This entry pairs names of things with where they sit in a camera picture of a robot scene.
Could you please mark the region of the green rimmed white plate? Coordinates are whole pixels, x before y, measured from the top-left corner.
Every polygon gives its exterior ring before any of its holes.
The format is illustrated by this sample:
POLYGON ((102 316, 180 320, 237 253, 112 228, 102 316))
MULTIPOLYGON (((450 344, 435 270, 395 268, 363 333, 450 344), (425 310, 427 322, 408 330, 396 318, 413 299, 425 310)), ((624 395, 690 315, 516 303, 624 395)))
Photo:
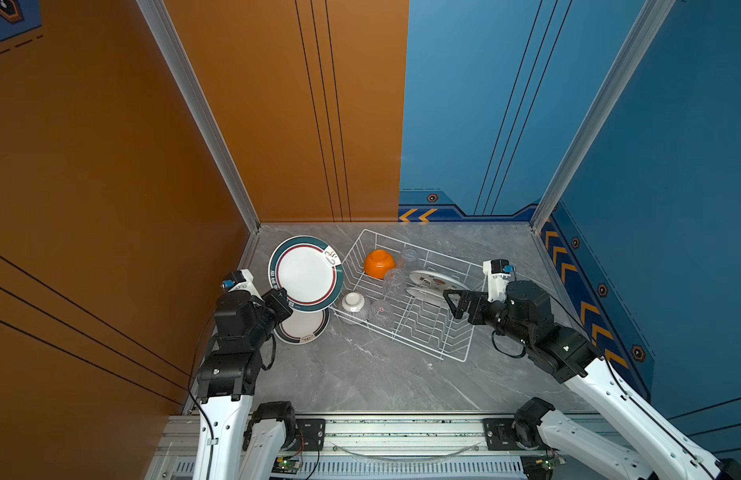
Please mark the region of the green rimmed white plate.
POLYGON ((324 240, 300 235, 280 243, 268 261, 268 281, 286 290, 288 304, 301 312, 318 312, 334 304, 344 287, 344 264, 324 240))

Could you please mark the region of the white plate red pattern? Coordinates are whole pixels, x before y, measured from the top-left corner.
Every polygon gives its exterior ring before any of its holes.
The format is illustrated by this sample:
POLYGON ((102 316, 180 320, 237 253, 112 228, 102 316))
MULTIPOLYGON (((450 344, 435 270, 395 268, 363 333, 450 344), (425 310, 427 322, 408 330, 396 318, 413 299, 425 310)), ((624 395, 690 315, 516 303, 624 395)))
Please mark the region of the white plate red pattern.
POLYGON ((413 270, 409 274, 410 280, 420 288, 431 290, 466 290, 466 285, 450 276, 429 270, 413 270))

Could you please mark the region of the white wire dish rack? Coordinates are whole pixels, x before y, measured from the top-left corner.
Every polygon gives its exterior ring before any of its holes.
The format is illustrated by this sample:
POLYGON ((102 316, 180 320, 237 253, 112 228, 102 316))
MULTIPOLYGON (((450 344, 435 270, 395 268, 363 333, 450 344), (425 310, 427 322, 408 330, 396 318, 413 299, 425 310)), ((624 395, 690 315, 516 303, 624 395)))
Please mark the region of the white wire dish rack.
POLYGON ((485 287, 482 267, 372 230, 364 229, 344 256, 344 289, 330 307, 336 318, 433 356, 464 362, 474 327, 452 316, 442 291, 485 287), (410 262, 390 280, 366 273, 364 262, 383 250, 410 262))

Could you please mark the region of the white plate flower outline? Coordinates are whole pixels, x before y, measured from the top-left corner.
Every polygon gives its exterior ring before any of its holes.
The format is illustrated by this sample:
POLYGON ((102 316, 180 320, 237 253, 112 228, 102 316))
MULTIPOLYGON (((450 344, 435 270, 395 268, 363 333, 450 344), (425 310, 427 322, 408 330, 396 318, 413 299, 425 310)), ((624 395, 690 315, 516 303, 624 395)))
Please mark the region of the white plate flower outline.
POLYGON ((438 308, 448 309, 448 304, 441 291, 421 287, 408 287, 405 291, 415 300, 420 300, 438 308))

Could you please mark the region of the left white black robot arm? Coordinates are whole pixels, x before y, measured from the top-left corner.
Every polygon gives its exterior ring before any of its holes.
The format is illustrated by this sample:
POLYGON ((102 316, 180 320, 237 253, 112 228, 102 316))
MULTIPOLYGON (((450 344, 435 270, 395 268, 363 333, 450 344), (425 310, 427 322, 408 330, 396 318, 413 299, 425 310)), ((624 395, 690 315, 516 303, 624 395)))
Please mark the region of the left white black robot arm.
POLYGON ((216 342, 198 370, 200 440, 194 479, 268 479, 278 452, 296 438, 288 401, 252 409, 256 380, 264 370, 262 345, 292 316, 284 289, 258 297, 228 291, 216 302, 216 342))

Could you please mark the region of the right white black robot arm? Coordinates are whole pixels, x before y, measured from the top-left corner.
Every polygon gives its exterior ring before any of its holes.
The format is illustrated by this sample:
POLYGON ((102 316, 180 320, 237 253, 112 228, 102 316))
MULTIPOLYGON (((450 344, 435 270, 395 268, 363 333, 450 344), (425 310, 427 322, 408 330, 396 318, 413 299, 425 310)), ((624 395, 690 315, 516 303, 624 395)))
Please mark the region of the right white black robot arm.
POLYGON ((663 417, 580 331, 557 323, 551 298, 531 281, 512 281, 497 299, 446 290, 456 319, 485 325, 592 406, 620 435, 622 447, 575 423, 551 403, 531 398, 514 414, 519 445, 567 453, 608 479, 741 479, 741 464, 702 448, 663 417))

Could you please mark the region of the clear glass cup back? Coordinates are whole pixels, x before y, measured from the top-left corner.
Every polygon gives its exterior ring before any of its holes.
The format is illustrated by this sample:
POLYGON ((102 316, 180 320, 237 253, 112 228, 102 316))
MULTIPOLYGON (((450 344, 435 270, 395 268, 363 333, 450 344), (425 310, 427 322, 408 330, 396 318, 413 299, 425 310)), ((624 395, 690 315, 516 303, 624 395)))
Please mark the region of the clear glass cup back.
POLYGON ((404 271, 418 270, 419 255, 416 249, 406 247, 400 252, 398 267, 404 271))

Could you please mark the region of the clear glass cup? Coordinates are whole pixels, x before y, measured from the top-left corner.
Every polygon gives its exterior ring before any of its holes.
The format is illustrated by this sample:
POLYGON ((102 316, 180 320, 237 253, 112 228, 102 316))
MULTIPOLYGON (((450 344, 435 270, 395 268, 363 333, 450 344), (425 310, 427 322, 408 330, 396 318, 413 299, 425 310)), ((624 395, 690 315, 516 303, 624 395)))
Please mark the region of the clear glass cup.
POLYGON ((383 299, 374 301, 370 305, 370 316, 368 316, 368 322, 379 328, 392 328, 395 323, 392 305, 383 299))
POLYGON ((399 268, 392 268, 386 272, 383 278, 383 295, 386 298, 398 298, 404 296, 406 288, 406 275, 399 268))
POLYGON ((419 255, 416 249, 406 247, 400 252, 398 267, 404 271, 418 270, 419 255))

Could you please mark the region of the clear glass cup middle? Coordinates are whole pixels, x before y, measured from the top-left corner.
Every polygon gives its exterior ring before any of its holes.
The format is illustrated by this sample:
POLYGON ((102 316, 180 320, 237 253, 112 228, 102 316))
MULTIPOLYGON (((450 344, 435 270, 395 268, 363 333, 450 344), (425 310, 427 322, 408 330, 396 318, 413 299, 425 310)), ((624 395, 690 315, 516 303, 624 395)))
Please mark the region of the clear glass cup middle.
POLYGON ((383 295, 386 298, 398 298, 404 296, 406 288, 406 275, 399 268, 392 268, 386 272, 383 278, 383 295))

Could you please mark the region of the small white bowl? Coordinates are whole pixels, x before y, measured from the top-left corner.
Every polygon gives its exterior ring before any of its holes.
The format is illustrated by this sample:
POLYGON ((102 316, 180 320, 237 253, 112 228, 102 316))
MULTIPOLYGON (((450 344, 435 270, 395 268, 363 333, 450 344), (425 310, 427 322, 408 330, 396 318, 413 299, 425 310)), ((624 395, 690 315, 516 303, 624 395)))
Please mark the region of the small white bowl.
POLYGON ((342 298, 344 321, 349 324, 362 324, 368 320, 368 302, 358 292, 352 291, 342 298))

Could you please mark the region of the clear glass cup front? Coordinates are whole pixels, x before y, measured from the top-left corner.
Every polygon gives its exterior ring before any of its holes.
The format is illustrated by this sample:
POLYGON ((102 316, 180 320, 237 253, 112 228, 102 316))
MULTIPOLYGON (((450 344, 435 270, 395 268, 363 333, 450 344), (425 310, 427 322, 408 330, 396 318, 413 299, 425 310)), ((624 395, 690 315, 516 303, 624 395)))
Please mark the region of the clear glass cup front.
POLYGON ((395 323, 392 305, 383 299, 374 301, 370 305, 370 316, 368 316, 368 322, 379 328, 392 328, 395 323))

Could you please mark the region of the orange bowl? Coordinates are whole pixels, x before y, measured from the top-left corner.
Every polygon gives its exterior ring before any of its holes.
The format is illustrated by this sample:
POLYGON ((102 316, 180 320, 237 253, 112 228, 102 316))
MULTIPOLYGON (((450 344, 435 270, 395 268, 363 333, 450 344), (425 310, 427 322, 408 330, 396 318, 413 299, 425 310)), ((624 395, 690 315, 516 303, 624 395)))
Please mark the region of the orange bowl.
POLYGON ((364 273, 378 280, 384 280, 386 273, 394 268, 396 261, 393 255, 383 249, 373 250, 364 261, 364 273))

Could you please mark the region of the left green circuit board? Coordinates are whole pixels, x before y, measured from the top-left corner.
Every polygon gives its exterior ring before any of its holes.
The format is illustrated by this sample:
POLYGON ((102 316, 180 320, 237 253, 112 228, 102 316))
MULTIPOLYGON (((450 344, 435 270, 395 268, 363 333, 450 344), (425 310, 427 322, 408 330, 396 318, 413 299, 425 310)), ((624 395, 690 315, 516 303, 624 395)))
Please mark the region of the left green circuit board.
POLYGON ((274 466, 272 466, 272 474, 294 476, 302 471, 302 466, 304 466, 304 462, 300 457, 276 457, 274 466))

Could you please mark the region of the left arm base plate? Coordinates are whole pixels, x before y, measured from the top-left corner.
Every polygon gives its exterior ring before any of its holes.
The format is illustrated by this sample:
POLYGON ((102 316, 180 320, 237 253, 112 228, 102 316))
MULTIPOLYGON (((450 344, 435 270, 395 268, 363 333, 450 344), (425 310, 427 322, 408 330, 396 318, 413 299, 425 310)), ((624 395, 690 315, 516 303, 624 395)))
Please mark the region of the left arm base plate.
POLYGON ((324 418, 296 417, 286 422, 286 441, 282 451, 322 452, 326 439, 326 420, 324 418))

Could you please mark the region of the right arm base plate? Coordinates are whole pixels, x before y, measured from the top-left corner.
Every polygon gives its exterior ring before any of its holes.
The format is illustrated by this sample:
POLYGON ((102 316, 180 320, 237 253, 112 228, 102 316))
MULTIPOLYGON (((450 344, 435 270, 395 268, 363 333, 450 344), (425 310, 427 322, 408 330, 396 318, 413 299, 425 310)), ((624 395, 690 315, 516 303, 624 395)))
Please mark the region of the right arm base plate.
POLYGON ((481 420, 488 451, 529 451, 552 454, 555 449, 540 438, 524 439, 515 430, 512 418, 488 417, 481 420))

